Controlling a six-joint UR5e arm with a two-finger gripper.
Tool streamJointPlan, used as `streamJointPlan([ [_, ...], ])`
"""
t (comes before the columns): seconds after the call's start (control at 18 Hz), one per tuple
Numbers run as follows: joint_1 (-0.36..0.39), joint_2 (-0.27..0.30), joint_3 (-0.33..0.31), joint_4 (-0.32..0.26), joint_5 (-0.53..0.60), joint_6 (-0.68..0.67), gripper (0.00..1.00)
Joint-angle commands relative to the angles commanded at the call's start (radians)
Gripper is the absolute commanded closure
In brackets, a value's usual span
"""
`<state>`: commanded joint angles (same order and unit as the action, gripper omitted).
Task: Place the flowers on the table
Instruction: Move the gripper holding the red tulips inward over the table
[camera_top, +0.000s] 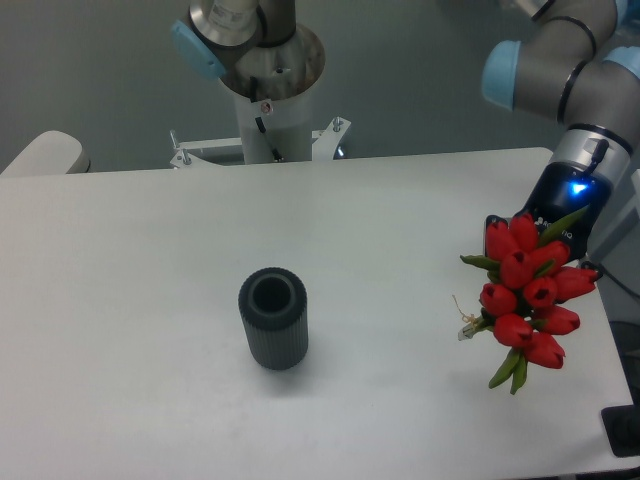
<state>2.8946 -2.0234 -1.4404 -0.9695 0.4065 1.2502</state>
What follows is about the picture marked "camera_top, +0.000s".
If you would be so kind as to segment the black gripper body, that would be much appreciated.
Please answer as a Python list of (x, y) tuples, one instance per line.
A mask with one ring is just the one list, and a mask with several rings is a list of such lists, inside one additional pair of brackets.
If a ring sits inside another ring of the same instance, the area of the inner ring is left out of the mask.
[(570, 248), (569, 259), (578, 260), (585, 255), (589, 236), (610, 196), (606, 181), (584, 177), (575, 167), (554, 162), (545, 167), (520, 213), (531, 214), (542, 232), (554, 221), (586, 207), (582, 217), (560, 235)]

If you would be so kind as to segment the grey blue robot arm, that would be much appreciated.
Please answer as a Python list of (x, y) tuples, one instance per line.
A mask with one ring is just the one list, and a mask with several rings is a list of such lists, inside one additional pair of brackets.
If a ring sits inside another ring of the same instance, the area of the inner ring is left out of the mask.
[[(566, 131), (524, 204), (544, 233), (559, 233), (573, 259), (594, 260), (588, 242), (639, 146), (639, 51), (599, 49), (622, 24), (627, 1), (524, 1), (538, 26), (526, 42), (489, 54), (483, 97), (555, 120)], [(335, 118), (320, 135), (309, 94), (326, 62), (292, 1), (194, 1), (171, 28), (176, 50), (202, 77), (232, 94), (248, 164), (331, 160), (348, 130)]]

